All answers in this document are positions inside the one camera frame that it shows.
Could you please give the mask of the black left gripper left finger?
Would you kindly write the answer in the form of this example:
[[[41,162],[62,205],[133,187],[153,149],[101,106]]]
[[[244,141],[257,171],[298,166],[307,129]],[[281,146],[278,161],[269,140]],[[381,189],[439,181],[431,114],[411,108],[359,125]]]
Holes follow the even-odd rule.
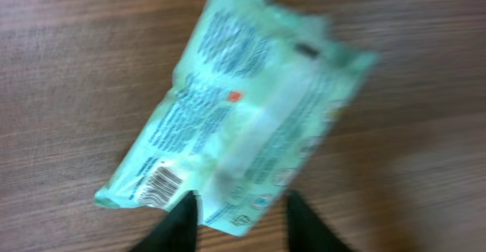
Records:
[[[129,252],[195,252],[197,250],[197,195],[189,191],[166,217]]]

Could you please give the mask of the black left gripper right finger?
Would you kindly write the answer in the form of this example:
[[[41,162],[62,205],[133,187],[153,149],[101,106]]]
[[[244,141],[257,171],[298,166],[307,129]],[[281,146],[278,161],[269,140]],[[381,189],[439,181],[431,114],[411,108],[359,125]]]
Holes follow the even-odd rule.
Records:
[[[289,252],[352,252],[297,191],[286,200]]]

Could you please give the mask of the mint green wipes packet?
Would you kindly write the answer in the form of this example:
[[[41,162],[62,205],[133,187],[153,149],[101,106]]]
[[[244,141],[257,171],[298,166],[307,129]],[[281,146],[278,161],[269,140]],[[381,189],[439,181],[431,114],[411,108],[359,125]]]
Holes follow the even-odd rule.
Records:
[[[171,210],[189,191],[202,225],[245,235],[329,133],[375,63],[325,17],[273,0],[207,0],[172,88],[98,206]]]

